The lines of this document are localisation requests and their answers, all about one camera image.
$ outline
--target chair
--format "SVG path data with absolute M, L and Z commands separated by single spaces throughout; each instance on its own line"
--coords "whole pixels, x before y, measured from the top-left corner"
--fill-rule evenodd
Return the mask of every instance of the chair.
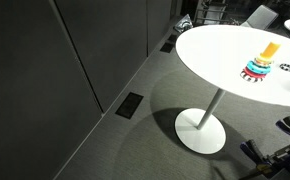
M 270 8 L 260 5 L 241 26 L 265 30 L 277 16 L 278 14 Z

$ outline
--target colorful toy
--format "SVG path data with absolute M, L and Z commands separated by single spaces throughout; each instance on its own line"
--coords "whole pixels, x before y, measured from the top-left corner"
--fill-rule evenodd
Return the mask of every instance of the colorful toy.
M 280 44 L 270 42 L 265 51 L 259 54 L 254 61 L 249 61 L 241 72 L 241 76 L 249 82 L 263 81 L 266 74 L 271 71 L 272 56 Z

